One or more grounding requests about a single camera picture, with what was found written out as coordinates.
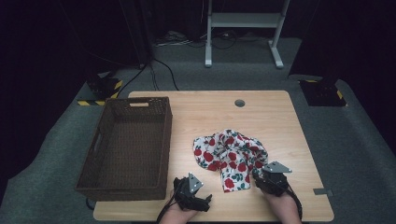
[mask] light wood tabletop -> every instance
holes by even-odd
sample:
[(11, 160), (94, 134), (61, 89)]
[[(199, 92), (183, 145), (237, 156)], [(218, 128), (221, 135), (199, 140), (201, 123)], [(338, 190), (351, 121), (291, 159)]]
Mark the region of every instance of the light wood tabletop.
[[(268, 202), (252, 181), (250, 189), (222, 190), (220, 172), (209, 171), (195, 161), (196, 137), (235, 130), (257, 138), (268, 152), (268, 161), (279, 161), (292, 170), (285, 174), (303, 205), (303, 221), (331, 221), (333, 212), (303, 130), (286, 91), (134, 91), (129, 97), (168, 96), (173, 114), (167, 192), (175, 177), (192, 172), (204, 183), (196, 194), (212, 194), (208, 212), (192, 221), (276, 221)], [(236, 100), (245, 105), (238, 107)], [(97, 202), (97, 220), (155, 221), (169, 194), (161, 201)]]

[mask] brown woven basket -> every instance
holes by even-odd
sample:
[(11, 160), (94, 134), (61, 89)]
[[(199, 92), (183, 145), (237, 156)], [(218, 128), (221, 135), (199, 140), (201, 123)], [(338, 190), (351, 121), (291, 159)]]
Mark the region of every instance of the brown woven basket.
[(168, 97), (107, 99), (76, 191), (94, 201), (164, 199), (171, 131)]

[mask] metal frame leg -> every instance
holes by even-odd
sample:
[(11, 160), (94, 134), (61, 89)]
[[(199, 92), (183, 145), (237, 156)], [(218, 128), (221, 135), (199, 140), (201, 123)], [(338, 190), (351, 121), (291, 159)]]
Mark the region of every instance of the metal frame leg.
[(276, 45), (277, 45), (277, 42), (280, 37), (280, 32), (282, 31), (283, 22), (285, 21), (285, 18), (286, 18), (286, 12), (288, 11), (289, 2), (290, 2), (290, 0), (285, 0), (285, 3), (283, 4), (282, 11), (280, 12), (279, 21), (277, 23), (277, 27), (275, 30), (274, 39), (268, 41), (268, 45), (270, 46), (270, 50), (271, 50), (274, 60), (275, 60), (276, 68), (284, 67), (282, 60), (280, 59), (279, 51), (277, 51)]
[(212, 0), (209, 0), (207, 8), (207, 32), (205, 47), (205, 67), (212, 66)]

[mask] human hand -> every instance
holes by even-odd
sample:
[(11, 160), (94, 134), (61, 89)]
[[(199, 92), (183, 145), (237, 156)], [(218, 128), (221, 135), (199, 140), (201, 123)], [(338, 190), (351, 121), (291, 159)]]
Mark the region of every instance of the human hand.
[(296, 202), (290, 197), (289, 194), (284, 192), (277, 197), (274, 194), (266, 193), (262, 190), (264, 198), (268, 201), (274, 214), (279, 218), (283, 224), (301, 224), (298, 215)]
[(160, 224), (185, 224), (198, 214), (198, 211), (195, 210), (182, 210), (175, 200), (172, 200), (171, 204), (163, 215)]

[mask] floral cloth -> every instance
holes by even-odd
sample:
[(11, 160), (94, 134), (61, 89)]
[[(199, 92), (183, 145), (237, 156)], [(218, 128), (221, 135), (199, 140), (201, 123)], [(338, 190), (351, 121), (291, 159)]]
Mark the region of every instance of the floral cloth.
[(221, 171), (224, 192), (249, 189), (249, 172), (261, 175), (261, 168), (268, 163), (267, 151), (259, 140), (230, 129), (194, 139), (192, 149), (201, 167)]

